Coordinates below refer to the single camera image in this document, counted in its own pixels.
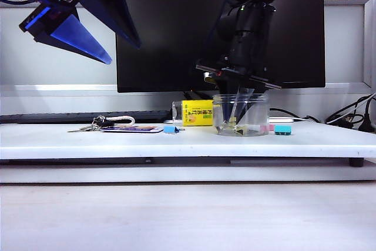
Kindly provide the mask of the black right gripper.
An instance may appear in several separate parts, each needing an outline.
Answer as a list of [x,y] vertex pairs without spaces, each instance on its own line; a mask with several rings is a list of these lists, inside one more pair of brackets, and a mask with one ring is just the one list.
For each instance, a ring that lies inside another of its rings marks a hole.
[[231,98],[236,96],[237,103],[234,107],[236,125],[240,123],[246,111],[247,101],[252,98],[255,89],[281,89],[279,83],[254,75],[244,66],[231,64],[227,55],[221,56],[216,62],[204,58],[198,59],[196,69],[204,72],[205,82],[219,89],[226,122],[230,121],[233,110]]

